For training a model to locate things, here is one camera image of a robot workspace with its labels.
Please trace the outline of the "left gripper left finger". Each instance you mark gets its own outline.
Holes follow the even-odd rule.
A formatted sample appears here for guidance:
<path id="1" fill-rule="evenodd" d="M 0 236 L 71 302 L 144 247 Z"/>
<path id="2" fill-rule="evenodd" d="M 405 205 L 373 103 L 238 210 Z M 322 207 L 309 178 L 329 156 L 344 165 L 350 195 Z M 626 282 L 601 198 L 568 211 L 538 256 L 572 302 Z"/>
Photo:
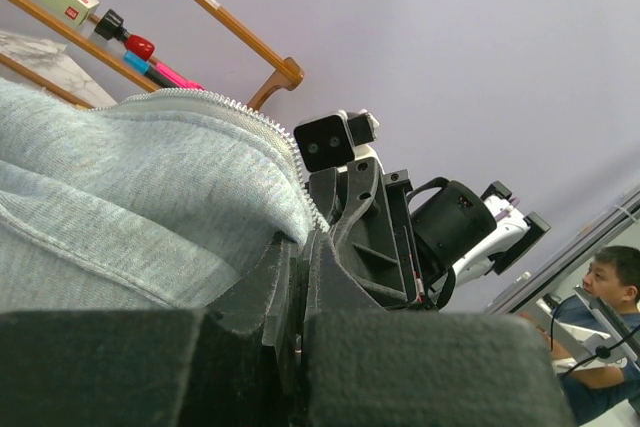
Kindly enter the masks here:
<path id="1" fill-rule="evenodd" d="M 297 249 L 275 237 L 202 308 L 1 318 L 5 426 L 285 426 L 295 395 Z"/>

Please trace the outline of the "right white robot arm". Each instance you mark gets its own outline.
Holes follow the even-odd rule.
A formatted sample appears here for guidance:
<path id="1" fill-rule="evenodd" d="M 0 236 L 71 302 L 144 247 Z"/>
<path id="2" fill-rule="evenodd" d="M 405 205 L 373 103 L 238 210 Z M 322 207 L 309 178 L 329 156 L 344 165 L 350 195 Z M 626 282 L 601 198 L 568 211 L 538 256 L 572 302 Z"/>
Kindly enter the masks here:
<path id="1" fill-rule="evenodd" d="M 329 223 L 311 238 L 309 314 L 438 311 L 456 286 L 503 273 L 550 229 L 498 181 L 482 195 L 443 177 L 414 188 L 373 157 L 312 174 L 309 190 Z"/>

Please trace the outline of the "grey zip jacket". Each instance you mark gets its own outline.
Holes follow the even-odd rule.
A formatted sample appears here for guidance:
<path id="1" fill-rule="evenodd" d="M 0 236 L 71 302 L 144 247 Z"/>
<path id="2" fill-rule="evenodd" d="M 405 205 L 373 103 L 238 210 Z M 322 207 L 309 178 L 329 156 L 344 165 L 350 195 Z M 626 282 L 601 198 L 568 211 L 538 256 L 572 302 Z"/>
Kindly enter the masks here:
<path id="1" fill-rule="evenodd" d="M 100 110 L 1 84 L 1 308 L 207 305 L 275 234 L 326 230 L 278 123 L 164 89 Z"/>

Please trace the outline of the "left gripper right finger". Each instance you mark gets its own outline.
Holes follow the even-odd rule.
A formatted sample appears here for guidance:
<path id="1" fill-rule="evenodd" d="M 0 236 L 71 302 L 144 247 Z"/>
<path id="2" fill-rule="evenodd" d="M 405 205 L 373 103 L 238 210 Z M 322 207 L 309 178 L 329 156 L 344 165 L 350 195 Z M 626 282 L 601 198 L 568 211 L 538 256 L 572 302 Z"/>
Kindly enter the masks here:
<path id="1" fill-rule="evenodd" d="M 514 315 L 388 312 L 310 237 L 309 426 L 570 426 L 541 336 Z"/>

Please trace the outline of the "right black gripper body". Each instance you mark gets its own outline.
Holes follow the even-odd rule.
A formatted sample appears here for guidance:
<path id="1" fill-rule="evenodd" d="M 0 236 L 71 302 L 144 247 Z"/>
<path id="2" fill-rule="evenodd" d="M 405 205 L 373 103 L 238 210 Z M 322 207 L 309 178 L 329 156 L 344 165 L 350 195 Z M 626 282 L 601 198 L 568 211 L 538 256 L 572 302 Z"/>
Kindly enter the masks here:
<path id="1" fill-rule="evenodd" d="M 312 173 L 307 184 L 337 265 L 367 301 L 391 311 L 421 304 L 405 184 L 388 180 L 373 157 Z"/>

